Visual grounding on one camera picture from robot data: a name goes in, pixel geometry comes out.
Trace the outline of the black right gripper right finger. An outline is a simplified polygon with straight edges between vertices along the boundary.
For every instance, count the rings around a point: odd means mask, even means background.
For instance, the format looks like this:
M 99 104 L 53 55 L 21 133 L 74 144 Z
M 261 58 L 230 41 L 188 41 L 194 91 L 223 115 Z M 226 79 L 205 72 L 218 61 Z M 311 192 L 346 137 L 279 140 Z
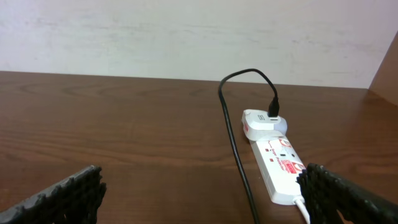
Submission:
M 297 177 L 310 223 L 397 224 L 397 205 L 310 163 Z

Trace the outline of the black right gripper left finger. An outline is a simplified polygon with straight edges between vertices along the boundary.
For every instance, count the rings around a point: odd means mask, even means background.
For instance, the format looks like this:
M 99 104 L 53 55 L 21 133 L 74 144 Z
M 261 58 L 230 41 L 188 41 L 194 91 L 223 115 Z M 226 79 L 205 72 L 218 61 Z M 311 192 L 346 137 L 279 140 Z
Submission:
M 88 166 L 1 212 L 1 223 L 97 223 L 106 193 L 101 167 Z

